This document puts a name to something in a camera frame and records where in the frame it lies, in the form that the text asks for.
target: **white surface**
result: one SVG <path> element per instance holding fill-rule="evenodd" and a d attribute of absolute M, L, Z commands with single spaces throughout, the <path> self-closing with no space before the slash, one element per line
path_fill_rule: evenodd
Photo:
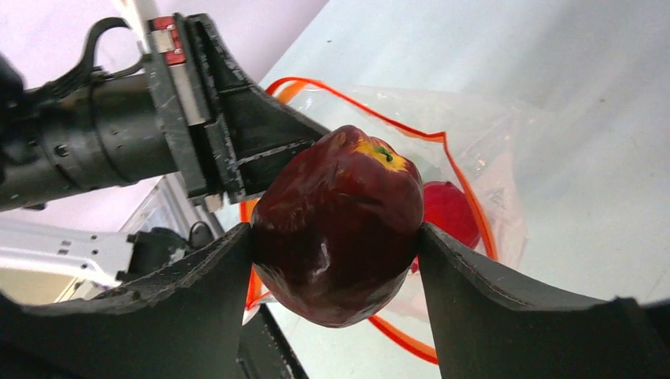
<path fill-rule="evenodd" d="M 163 16 L 158 10 L 156 0 L 111 0 L 126 24 L 135 33 L 135 39 L 140 43 L 142 52 L 151 52 L 149 46 L 149 20 Z"/>
<path fill-rule="evenodd" d="M 159 0 L 162 14 L 208 13 L 239 64 L 255 80 L 262 78 L 322 8 L 326 0 Z M 28 87 L 63 75 L 78 61 L 88 29 L 118 16 L 111 0 L 3 0 L 0 2 L 0 52 L 20 70 Z M 98 64 L 115 71 L 136 62 L 131 31 L 114 29 L 99 43 Z M 44 212 L 17 210 L 2 217 L 87 231 L 117 231 L 157 183 L 149 179 L 126 188 L 52 201 Z"/>
<path fill-rule="evenodd" d="M 330 2 L 265 77 L 470 92 L 531 103 L 515 167 L 521 270 L 598 298 L 670 296 L 670 2 Z M 273 312 L 310 378 L 430 378 L 368 323 Z M 426 336 L 422 325 L 401 326 Z"/>
<path fill-rule="evenodd" d="M 0 268 L 2 293 L 23 304 L 43 305 L 57 302 L 73 284 L 71 276 Z"/>
<path fill-rule="evenodd" d="M 78 277 L 105 286 L 121 284 L 133 244 L 123 233 L 73 231 L 16 220 L 0 220 L 0 267 Z"/>

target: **clear plastic bag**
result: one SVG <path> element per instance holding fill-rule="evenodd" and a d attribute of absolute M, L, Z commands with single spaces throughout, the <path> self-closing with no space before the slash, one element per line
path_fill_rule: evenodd
<path fill-rule="evenodd" d="M 473 213 L 480 215 L 482 239 L 475 250 L 511 268 L 518 266 L 527 230 L 514 185 L 513 142 L 519 127 L 533 122 L 531 107 L 445 92 L 365 86 L 334 90 L 305 78 L 284 78 L 268 92 L 329 129 L 351 124 L 383 139 L 414 162 L 424 182 L 455 184 L 469 196 Z M 253 205 L 240 205 L 242 221 L 248 221 Z M 253 275 L 247 305 L 256 306 L 262 293 Z M 420 268 L 410 270 L 385 311 L 429 322 Z M 247 317 L 253 313 L 254 307 L 247 307 Z M 389 337 L 399 333 L 378 317 L 371 322 Z M 434 350 L 414 342 L 412 353 L 431 361 L 427 356 Z"/>

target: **fake apple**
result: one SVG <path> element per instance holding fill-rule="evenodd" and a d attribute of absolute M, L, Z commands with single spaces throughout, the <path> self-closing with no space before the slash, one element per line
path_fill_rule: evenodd
<path fill-rule="evenodd" d="M 465 194 L 452 182 L 428 182 L 423 185 L 423 221 L 432 223 L 474 249 L 481 234 Z M 419 260 L 414 259 L 412 273 L 419 271 Z"/>
<path fill-rule="evenodd" d="M 256 204 L 254 268 L 288 309 L 343 328 L 400 290 L 422 222 L 414 163 L 342 126 L 298 154 Z"/>

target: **black mount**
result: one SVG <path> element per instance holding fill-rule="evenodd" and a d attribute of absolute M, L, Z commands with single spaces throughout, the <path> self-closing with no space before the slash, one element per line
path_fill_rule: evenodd
<path fill-rule="evenodd" d="M 670 376 L 670 304 L 576 295 L 490 261 L 433 226 L 421 233 L 443 377 Z M 257 327 L 278 336 L 275 342 L 253 334 L 240 343 L 248 238 L 249 226 L 240 224 L 172 266 L 88 302 L 34 307 L 2 298 L 3 377 L 31 377 L 19 374 L 27 366 L 95 379 L 236 377 L 241 362 L 247 377 L 284 377 L 284 361 L 307 377 L 268 313 Z"/>
<path fill-rule="evenodd" d="M 128 269 L 125 272 L 118 272 L 116 279 L 130 282 L 147 276 L 194 251 L 204 249 L 214 239 L 214 232 L 202 221 L 191 226 L 188 239 L 166 227 L 154 227 L 151 231 L 139 231 L 128 235 L 126 240 L 133 244 L 133 256 Z"/>
<path fill-rule="evenodd" d="M 150 38 L 154 53 L 146 68 L 187 192 L 200 201 L 225 192 L 233 204 L 258 197 L 295 154 L 329 131 L 255 84 L 231 56 L 209 16 L 176 13 L 172 20 L 186 61 L 179 69 L 170 66 Z M 180 81 L 197 89 L 192 103 L 179 94 Z M 189 114 L 205 122 L 189 125 L 194 123 Z"/>

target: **metal frame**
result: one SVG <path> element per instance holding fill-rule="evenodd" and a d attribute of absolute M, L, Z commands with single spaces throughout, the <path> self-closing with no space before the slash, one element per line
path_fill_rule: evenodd
<path fill-rule="evenodd" d="M 0 219 L 0 267 L 72 276 L 75 279 L 60 296 L 61 300 L 67 300 L 84 281 L 105 287 L 121 284 L 117 274 L 128 270 L 133 257 L 130 234 L 168 227 L 188 238 L 190 227 L 197 222 L 207 223 L 218 236 L 223 233 L 213 215 L 190 204 L 179 175 L 170 174 L 158 182 L 118 233 L 75 231 Z"/>

